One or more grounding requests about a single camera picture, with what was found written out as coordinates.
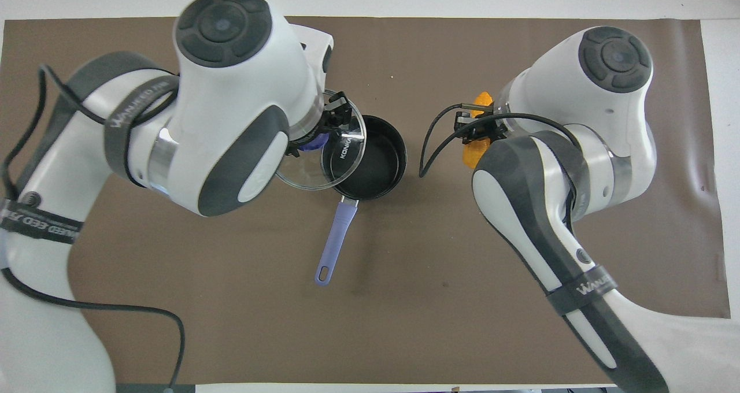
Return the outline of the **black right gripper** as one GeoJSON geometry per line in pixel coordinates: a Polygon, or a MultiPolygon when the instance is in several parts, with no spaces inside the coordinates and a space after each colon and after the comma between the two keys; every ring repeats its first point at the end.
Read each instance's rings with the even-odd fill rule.
{"type": "Polygon", "coordinates": [[[507,118],[507,114],[483,113],[481,119],[484,122],[481,124],[481,130],[479,130],[478,127],[472,127],[465,130],[465,127],[476,121],[476,117],[474,117],[471,112],[462,110],[456,111],[454,120],[454,137],[455,139],[461,140],[463,145],[468,145],[474,141],[480,140],[488,140],[489,142],[503,140],[509,135],[509,129],[505,121],[507,118]]]}

